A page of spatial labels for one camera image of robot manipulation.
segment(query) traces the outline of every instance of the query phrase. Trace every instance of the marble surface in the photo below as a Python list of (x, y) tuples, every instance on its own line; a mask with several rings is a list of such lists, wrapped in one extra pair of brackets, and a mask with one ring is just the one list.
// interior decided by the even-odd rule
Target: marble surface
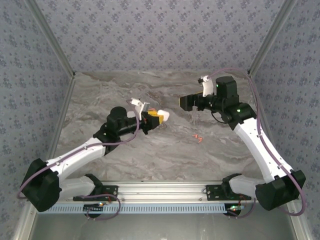
[[(92, 137), (113, 107), (129, 110), (126, 99), (134, 97), (149, 102), (153, 108), (169, 111), (169, 120), (149, 135), (140, 131), (133, 141), (88, 163), (71, 178), (87, 173), (101, 180), (221, 180), (233, 173), (262, 178), (248, 148), (228, 125), (216, 122), (209, 111), (186, 112), (179, 107), (179, 97), (202, 90), (197, 79), (207, 74), (204, 71), (76, 73), (56, 156)], [(255, 108), (248, 82), (240, 75), (233, 77), (240, 100)], [(203, 138), (201, 143), (194, 134)]]

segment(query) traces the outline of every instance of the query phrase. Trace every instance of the yellow object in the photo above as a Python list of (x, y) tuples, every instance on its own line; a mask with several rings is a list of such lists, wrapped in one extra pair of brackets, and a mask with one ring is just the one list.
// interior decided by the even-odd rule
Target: yellow object
[(158, 114), (157, 114), (157, 111), (154, 110), (154, 108), (149, 109), (149, 110), (148, 110), (148, 114), (149, 114), (150, 116), (153, 116), (153, 117), (158, 117), (158, 118), (159, 118), (159, 124), (162, 124), (162, 122), (164, 121), (164, 116), (163, 116), (163, 115), (158, 115)]

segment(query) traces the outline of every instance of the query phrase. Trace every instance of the wall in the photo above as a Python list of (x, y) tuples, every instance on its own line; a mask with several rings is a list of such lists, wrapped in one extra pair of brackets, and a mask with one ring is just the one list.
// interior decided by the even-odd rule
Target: wall
[(320, 239), (319, 26), (319, 1), (299, 1), (255, 77), (276, 148), (306, 174), (315, 239)]
[(31, 161), (44, 159), (69, 80), (21, 0), (0, 2), (0, 239), (11, 239)]
[(249, 68), (281, 1), (37, 0), (74, 71)]

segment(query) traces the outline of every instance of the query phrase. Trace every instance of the wallpaper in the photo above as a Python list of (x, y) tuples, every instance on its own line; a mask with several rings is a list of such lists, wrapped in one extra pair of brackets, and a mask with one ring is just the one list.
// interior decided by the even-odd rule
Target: wallpaper
[(306, 175), (307, 217), (320, 239), (320, 2), (299, 1), (255, 80), (276, 148)]
[(74, 71), (249, 68), (282, 0), (37, 0)]
[(21, 0), (0, 1), (0, 239), (10, 240), (29, 164), (44, 159), (68, 76)]

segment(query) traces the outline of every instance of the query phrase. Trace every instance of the robotic arm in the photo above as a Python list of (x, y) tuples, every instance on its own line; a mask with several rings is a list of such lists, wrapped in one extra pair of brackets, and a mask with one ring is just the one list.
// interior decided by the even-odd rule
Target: robotic arm
[[(238, 173), (225, 177), (222, 180), (225, 195), (244, 194), (257, 198), (260, 205), (268, 211), (297, 199), (299, 196), (297, 188), (272, 159), (260, 140), (256, 113), (249, 104), (239, 102), (236, 81), (231, 76), (217, 78), (216, 94), (208, 76), (201, 77), (198, 82), (202, 84), (203, 92), (181, 97), (180, 107), (188, 112), (195, 106), (198, 111), (209, 110), (212, 114), (220, 113), (222, 120), (247, 145), (263, 175), (263, 180), (245, 177)], [(280, 156), (262, 129), (261, 134), (274, 156), (302, 188), (306, 181), (303, 172), (294, 171)]]
[(130, 103), (134, 105), (137, 117), (130, 117), (130, 112), (121, 106), (114, 107), (100, 130), (84, 144), (46, 162), (38, 158), (30, 164), (22, 186), (30, 178), (32, 180), (24, 186), (22, 193), (39, 212), (46, 211), (59, 199), (87, 196), (93, 191), (94, 195), (102, 194), (97, 190), (101, 189), (100, 181), (92, 174), (80, 179), (66, 178), (87, 163), (113, 151), (121, 142), (121, 136), (133, 134), (137, 129), (147, 135), (148, 131), (169, 118), (166, 111), (149, 109), (149, 103), (134, 98)]

